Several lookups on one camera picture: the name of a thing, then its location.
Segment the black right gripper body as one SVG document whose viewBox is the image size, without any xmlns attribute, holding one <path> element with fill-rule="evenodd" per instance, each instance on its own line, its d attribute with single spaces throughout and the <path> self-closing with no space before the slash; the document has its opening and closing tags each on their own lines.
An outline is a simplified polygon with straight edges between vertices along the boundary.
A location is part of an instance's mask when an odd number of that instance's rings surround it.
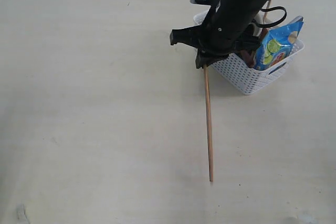
<svg viewBox="0 0 336 224">
<path fill-rule="evenodd" d="M 174 29 L 170 44 L 186 44 L 216 56 L 241 50 L 256 50 L 259 39 L 245 33 L 263 6 L 263 0 L 191 0 L 193 4 L 209 5 L 201 25 Z"/>
</svg>

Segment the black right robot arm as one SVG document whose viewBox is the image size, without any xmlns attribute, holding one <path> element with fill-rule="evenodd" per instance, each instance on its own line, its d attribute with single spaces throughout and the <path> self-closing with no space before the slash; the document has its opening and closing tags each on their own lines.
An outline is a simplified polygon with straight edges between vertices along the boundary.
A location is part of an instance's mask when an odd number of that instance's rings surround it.
<svg viewBox="0 0 336 224">
<path fill-rule="evenodd" d="M 186 44 L 197 49 L 196 67 L 210 66 L 229 54 L 255 51 L 260 47 L 257 36 L 246 33 L 259 11 L 269 0 L 190 0 L 193 4 L 210 6 L 200 25 L 174 29 L 170 44 Z"/>
</svg>

